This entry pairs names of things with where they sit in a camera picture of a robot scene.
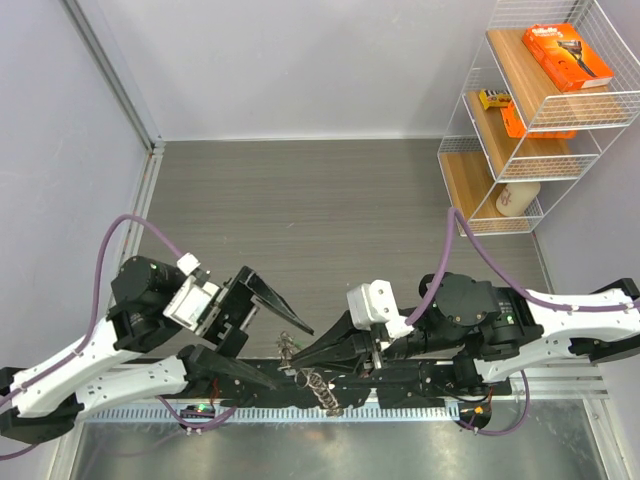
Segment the metal disc with keyrings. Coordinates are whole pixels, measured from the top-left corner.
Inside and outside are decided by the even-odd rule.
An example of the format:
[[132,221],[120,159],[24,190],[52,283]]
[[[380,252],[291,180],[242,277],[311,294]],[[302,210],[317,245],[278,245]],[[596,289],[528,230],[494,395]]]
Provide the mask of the metal disc with keyrings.
[[280,356],[279,370],[292,377],[299,388],[310,390],[327,417],[343,416],[344,408],[340,406],[329,384],[316,370],[293,367],[293,356],[300,351],[294,338],[287,332],[281,332],[276,345]]

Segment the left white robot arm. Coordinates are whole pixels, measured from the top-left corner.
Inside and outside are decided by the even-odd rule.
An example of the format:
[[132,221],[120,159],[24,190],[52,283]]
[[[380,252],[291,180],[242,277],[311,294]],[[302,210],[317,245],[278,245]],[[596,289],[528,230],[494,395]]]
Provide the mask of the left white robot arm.
[[214,380],[269,389],[275,382],[239,360],[246,329],[266,308],[300,330],[313,329],[253,269],[211,282],[190,253],[169,265],[128,259],[112,282],[115,303],[87,336],[40,364],[1,371],[5,438],[38,445],[93,413],[154,396],[207,395]]

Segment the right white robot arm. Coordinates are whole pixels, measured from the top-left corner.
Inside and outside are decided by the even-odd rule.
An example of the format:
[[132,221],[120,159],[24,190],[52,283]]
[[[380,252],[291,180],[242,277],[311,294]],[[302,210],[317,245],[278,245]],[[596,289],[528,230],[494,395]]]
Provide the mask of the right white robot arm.
[[639,352],[639,289],[620,279],[587,295],[517,292],[489,281],[445,273],[412,325],[385,280],[347,294],[348,308],[316,342],[290,360],[297,369],[378,373],[392,363],[454,351],[446,388],[483,396],[489,387],[547,360],[592,363]]

